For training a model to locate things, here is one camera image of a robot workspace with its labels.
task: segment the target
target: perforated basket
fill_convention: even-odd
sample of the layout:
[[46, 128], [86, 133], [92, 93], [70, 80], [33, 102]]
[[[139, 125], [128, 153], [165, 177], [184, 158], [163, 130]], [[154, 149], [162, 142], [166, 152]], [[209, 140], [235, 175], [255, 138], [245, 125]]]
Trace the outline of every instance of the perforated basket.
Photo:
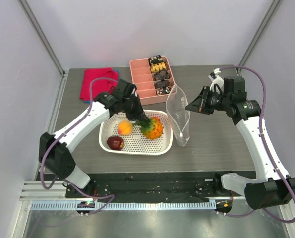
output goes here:
[[[117, 132], [118, 124], [126, 120], [124, 113], [113, 115], [109, 120], [103, 122], [100, 126], [99, 143], [102, 149], [107, 152], [128, 155], [161, 155], [166, 153], [173, 143], [173, 131], [169, 125], [167, 113], [162, 111], [145, 110], [148, 117], [159, 117], [164, 129], [163, 135], [155, 140], [147, 139], [140, 131], [140, 126], [134, 126], [130, 135], [119, 135]], [[124, 140], [124, 147], [121, 151], [111, 150], [107, 145], [110, 136], [120, 136]]]

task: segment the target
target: pink compartment tray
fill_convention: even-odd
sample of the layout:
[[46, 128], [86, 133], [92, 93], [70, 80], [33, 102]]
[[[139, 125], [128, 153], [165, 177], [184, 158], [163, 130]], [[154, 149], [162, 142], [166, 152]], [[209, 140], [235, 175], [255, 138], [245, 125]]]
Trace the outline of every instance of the pink compartment tray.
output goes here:
[[[173, 87], [175, 84], [174, 77], [168, 59], [166, 56], [162, 56], [166, 70], [170, 75], [168, 79], [170, 86]], [[154, 80], [154, 73], [151, 73], [148, 58], [133, 59], [129, 63], [131, 69], [132, 81], [137, 86], [137, 94], [140, 97], [142, 105], [164, 103], [167, 100], [168, 94], [156, 95], [156, 89], [154, 84], [159, 82]]]

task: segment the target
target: peach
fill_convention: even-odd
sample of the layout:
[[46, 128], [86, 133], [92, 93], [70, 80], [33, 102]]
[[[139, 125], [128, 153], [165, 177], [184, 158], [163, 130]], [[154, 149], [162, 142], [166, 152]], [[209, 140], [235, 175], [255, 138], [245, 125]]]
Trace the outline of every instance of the peach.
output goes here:
[[118, 124], [118, 134], [130, 135], [133, 131], [133, 125], [128, 120], [123, 120]]

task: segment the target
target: red towel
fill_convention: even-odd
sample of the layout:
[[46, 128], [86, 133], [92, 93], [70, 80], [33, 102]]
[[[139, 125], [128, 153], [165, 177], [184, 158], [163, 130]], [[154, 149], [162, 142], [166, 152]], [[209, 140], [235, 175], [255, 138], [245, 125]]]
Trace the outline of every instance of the red towel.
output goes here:
[[[89, 87], [93, 79], [110, 78], [118, 81], [118, 73], [112, 71], [111, 68], [87, 69], [84, 71], [83, 82], [81, 86], [80, 99], [83, 101], [90, 100]], [[102, 79], [92, 84], [92, 98], [94, 99], [99, 93], [108, 92], [111, 87], [116, 87], [117, 83], [107, 79]]]

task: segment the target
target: robotic arm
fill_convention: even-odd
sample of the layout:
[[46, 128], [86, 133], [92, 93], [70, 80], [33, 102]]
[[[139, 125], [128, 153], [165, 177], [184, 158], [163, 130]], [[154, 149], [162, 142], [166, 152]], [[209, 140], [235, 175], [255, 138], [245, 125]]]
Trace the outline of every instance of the robotic arm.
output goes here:
[[223, 91], [220, 88], [221, 84], [216, 83], [221, 81], [220, 79], [213, 80], [211, 87], [203, 87], [199, 96], [186, 107], [186, 110], [208, 115], [214, 110], [225, 111], [232, 118], [248, 146], [256, 169], [256, 179], [239, 176], [236, 173], [224, 174], [219, 178], [222, 188], [245, 196], [252, 209], [287, 204], [292, 197], [277, 170], [285, 176], [294, 194], [295, 178], [290, 177], [278, 158], [263, 119], [263, 135], [277, 167], [274, 168], [270, 161], [259, 130], [261, 114], [259, 104], [255, 100], [246, 99], [244, 78], [240, 76], [224, 78]]
[[48, 148], [57, 140], [45, 159], [45, 166], [58, 178], [65, 179], [92, 195], [94, 183], [76, 165], [71, 154], [95, 127], [119, 112], [126, 113], [129, 120], [149, 120], [136, 93], [136, 86], [122, 79], [111, 94], [99, 94], [70, 124], [53, 135], [44, 133], [40, 138], [39, 161], [42, 162]]

